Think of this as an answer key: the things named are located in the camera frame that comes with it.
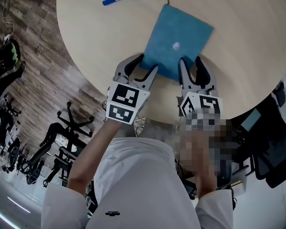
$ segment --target sleeve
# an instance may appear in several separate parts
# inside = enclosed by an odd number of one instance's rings
[[[41,229],[83,229],[88,223],[85,197],[69,188],[49,184],[41,213]]]
[[[218,190],[204,195],[195,208],[202,229],[232,229],[231,190]]]

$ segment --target white shirt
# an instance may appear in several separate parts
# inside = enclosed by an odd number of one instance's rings
[[[98,208],[91,219],[83,195],[49,184],[42,229],[231,229],[232,195],[219,190],[196,208],[177,175],[173,150],[148,138],[116,138],[94,176]]]

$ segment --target round table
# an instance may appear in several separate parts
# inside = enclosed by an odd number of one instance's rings
[[[117,65],[144,52],[167,0],[57,0],[63,41],[75,64],[103,94]],[[212,25],[202,55],[217,78],[225,118],[236,117],[265,99],[286,70],[285,0],[170,0]],[[137,67],[132,76],[146,71]],[[140,116],[175,124],[179,111],[178,82],[157,75]]]

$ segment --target blue cloth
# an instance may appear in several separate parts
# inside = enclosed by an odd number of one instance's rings
[[[164,5],[145,49],[141,67],[149,70],[158,64],[159,74],[179,81],[180,58],[183,57],[191,67],[212,31],[213,27],[192,15]]]

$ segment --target wooden floor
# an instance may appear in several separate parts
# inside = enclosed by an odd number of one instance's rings
[[[2,20],[4,0],[0,0],[0,47],[12,26]],[[20,45],[21,60],[27,64],[22,78],[7,89],[22,111],[20,138],[31,153],[37,151],[51,123],[58,122],[57,112],[72,102],[76,119],[102,125],[105,97],[86,80],[71,59],[61,38],[56,16],[56,0],[10,0],[6,21],[15,24],[13,39]]]

